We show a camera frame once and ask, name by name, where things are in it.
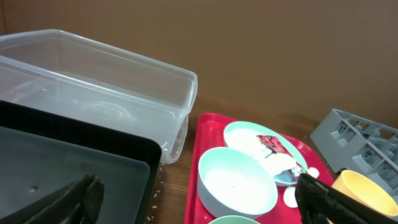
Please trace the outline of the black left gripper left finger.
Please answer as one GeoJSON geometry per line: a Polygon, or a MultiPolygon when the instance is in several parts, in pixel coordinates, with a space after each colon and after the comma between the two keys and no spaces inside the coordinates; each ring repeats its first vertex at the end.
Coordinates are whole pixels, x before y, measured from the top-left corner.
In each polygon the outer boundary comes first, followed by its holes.
{"type": "Polygon", "coordinates": [[[1,218],[2,224],[95,224],[104,200],[104,183],[84,175],[28,206],[1,218]]]}

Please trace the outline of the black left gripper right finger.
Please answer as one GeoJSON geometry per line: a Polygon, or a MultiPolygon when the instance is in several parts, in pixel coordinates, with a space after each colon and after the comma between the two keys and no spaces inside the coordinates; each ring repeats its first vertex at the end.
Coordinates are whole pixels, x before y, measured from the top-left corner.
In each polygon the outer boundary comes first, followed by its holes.
{"type": "Polygon", "coordinates": [[[300,174],[295,199],[303,224],[397,224],[308,174],[300,174]]]}

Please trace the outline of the yellow plastic cup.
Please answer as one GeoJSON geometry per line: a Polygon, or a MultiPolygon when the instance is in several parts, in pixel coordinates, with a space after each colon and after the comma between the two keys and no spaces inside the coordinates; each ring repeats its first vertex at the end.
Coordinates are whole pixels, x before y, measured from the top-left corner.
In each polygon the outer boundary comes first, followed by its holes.
{"type": "Polygon", "coordinates": [[[397,216],[397,204],[394,199],[383,188],[360,173],[343,170],[331,187],[386,217],[397,216]]]}

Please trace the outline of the white tissue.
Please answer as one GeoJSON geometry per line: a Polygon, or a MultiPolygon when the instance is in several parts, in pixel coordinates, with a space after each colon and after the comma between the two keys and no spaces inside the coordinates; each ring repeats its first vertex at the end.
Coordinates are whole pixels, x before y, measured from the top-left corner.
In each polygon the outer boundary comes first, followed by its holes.
{"type": "Polygon", "coordinates": [[[255,158],[271,177],[297,166],[297,161],[292,156],[281,152],[274,153],[269,147],[258,152],[255,158]]]}

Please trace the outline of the red snack wrapper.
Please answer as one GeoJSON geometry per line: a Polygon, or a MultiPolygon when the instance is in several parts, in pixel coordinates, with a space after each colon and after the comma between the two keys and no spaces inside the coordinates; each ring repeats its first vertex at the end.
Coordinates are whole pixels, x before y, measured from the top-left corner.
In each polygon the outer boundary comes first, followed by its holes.
{"type": "MultiPolygon", "coordinates": [[[[269,147],[274,153],[284,153],[290,156],[291,153],[282,145],[282,143],[278,140],[275,136],[270,135],[257,135],[256,136],[261,144],[265,145],[265,147],[269,147]]],[[[300,174],[305,174],[307,170],[301,166],[297,162],[297,166],[292,168],[291,170],[285,170],[292,174],[295,178],[298,177],[300,174]]]]}

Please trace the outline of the light blue bowl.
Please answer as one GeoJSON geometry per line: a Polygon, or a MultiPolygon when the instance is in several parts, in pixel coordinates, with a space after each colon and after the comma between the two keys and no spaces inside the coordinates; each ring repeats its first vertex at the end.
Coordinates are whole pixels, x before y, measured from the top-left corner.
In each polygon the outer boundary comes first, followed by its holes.
{"type": "Polygon", "coordinates": [[[277,186],[265,168],[228,147],[215,147],[201,155],[197,193],[216,218],[237,215],[255,220],[271,211],[278,199],[277,186]]]}

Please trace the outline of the mint green bowl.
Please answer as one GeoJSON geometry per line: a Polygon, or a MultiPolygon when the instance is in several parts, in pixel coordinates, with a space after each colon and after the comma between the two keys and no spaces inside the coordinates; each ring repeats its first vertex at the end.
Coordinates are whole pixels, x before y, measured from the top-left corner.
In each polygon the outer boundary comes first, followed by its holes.
{"type": "Polygon", "coordinates": [[[228,215],[216,218],[215,220],[209,222],[209,224],[260,224],[260,223],[247,217],[228,215]]]}

